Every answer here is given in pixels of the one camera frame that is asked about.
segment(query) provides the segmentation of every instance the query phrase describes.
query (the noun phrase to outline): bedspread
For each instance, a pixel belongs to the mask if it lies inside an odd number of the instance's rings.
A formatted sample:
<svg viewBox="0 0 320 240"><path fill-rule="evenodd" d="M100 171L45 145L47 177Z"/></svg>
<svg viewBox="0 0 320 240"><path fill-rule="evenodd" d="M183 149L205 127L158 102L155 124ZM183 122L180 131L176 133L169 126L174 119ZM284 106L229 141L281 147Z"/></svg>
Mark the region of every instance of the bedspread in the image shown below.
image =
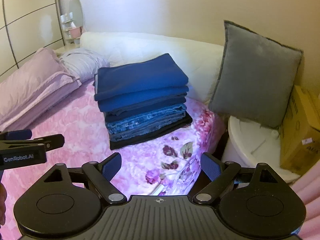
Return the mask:
<svg viewBox="0 0 320 240"><path fill-rule="evenodd" d="M209 148L213 150L225 130L216 114L187 98L187 112L193 118L190 126L152 141L110 151L104 116L93 96L91 80L29 127L33 138L61 133L65 145L47 152L47 163L4 172L2 182L8 192L6 224L0 229L4 240L21 236L13 216L14 203L55 163L81 167L88 161L100 162L119 152L122 167L111 182L127 198L148 195L159 184L164 186L160 195L182 195L190 191L199 176L201 154Z"/></svg>

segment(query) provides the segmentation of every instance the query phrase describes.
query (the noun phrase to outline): gray cushion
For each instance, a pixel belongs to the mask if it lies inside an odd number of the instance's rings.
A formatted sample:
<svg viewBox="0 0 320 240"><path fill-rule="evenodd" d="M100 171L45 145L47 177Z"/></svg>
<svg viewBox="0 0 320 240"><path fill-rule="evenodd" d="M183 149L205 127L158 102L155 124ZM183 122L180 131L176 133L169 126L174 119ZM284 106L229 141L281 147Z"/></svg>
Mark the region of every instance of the gray cushion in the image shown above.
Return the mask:
<svg viewBox="0 0 320 240"><path fill-rule="evenodd" d="M225 21L226 43L211 111L278 127L302 51Z"/></svg>

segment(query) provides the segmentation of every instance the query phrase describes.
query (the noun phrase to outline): metal bolt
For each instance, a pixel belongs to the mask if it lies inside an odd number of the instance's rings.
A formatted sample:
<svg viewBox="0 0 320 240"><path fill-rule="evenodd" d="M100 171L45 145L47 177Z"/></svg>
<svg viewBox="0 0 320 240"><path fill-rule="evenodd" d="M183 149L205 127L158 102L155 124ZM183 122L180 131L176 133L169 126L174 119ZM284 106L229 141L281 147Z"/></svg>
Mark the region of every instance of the metal bolt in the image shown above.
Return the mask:
<svg viewBox="0 0 320 240"><path fill-rule="evenodd" d="M199 200L199 201L206 202L206 201L209 201L211 199L211 196L209 194L206 194L206 193L201 193L201 194L198 194L196 196L196 199Z"/></svg>
<svg viewBox="0 0 320 240"><path fill-rule="evenodd" d="M124 199L124 196L119 193L114 193L114 194L109 195L108 199L110 199L111 201L120 201L120 200Z"/></svg>

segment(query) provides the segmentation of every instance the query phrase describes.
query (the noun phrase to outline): white bin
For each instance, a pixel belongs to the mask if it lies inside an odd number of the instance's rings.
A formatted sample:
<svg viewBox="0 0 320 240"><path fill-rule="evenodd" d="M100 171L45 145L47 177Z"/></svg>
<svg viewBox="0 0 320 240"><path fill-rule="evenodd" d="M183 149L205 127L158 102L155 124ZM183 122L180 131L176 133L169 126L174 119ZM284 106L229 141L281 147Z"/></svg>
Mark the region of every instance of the white bin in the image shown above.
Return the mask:
<svg viewBox="0 0 320 240"><path fill-rule="evenodd" d="M222 156L223 162L234 161L242 167L250 168L255 168L257 163L267 163L286 183L300 177L280 168L280 138L277 130L231 116L228 132L229 139Z"/></svg>

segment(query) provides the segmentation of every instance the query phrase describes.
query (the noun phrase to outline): curtain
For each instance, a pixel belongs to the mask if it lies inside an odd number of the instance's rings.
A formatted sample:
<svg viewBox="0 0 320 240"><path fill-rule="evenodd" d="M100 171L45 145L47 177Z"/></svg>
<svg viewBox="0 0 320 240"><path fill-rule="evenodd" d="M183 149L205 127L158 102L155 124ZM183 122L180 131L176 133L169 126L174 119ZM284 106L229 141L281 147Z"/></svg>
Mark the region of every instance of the curtain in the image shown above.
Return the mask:
<svg viewBox="0 0 320 240"><path fill-rule="evenodd" d="M320 239L320 161L304 174L292 189L307 209L306 220L299 232L303 240Z"/></svg>

